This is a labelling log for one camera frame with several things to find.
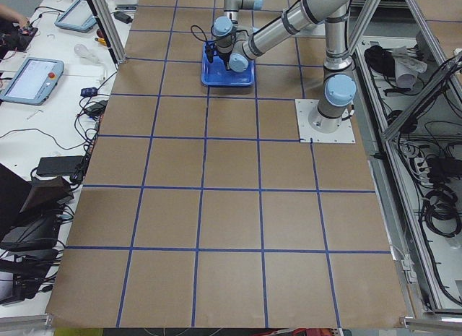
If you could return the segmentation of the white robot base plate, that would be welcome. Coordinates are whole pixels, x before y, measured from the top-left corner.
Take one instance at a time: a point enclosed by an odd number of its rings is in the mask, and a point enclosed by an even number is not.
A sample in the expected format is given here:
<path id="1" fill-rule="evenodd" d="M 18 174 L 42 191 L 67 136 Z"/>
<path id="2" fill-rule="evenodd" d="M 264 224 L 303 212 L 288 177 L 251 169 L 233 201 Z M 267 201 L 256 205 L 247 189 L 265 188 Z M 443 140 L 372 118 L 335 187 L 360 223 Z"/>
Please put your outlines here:
<path id="1" fill-rule="evenodd" d="M 323 117 L 316 99 L 295 99 L 297 128 L 301 143 L 354 144 L 356 142 L 349 113 L 344 110 L 338 119 Z"/>

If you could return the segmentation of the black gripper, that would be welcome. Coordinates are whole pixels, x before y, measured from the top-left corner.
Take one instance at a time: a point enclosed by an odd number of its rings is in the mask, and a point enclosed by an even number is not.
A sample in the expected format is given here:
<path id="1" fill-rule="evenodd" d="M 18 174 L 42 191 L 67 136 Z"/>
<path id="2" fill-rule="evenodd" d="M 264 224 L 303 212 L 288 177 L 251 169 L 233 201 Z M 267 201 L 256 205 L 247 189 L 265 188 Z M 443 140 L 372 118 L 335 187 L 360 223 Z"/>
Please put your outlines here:
<path id="1" fill-rule="evenodd" d="M 231 51 L 225 51 L 222 48 L 217 47 L 217 55 L 222 60 L 225 67 L 229 67 Z"/>

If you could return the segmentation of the person hand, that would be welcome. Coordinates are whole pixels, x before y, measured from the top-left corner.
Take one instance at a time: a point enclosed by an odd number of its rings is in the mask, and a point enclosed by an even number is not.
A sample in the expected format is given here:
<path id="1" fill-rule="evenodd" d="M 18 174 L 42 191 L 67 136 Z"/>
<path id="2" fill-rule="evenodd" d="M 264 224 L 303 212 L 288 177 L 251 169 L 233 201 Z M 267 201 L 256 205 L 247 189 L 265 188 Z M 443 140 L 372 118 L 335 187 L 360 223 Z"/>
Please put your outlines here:
<path id="1" fill-rule="evenodd" d="M 3 20 L 8 22 L 17 23 L 20 27 L 24 27 L 29 24 L 29 18 L 15 11 L 14 9 L 0 4 L 0 16 Z"/>

